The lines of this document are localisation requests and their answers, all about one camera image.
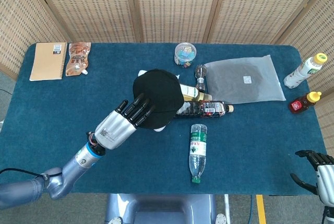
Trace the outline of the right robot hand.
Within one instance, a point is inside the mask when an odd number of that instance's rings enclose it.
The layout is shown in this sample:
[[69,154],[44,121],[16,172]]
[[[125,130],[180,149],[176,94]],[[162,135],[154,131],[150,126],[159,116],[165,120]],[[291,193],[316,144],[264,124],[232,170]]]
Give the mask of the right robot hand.
[[333,207],[333,157],[313,150],[299,150],[295,154],[307,158],[316,173],[317,184],[305,183],[294,173],[290,174],[292,180],[301,188],[318,195],[325,206]]

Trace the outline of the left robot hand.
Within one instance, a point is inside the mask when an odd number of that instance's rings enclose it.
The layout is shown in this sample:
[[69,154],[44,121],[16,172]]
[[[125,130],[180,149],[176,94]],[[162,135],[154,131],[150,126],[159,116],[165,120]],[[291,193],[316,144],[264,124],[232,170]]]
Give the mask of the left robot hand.
[[132,103],[123,100],[95,129],[97,144],[113,150],[120,146],[155,110],[149,98],[141,93]]

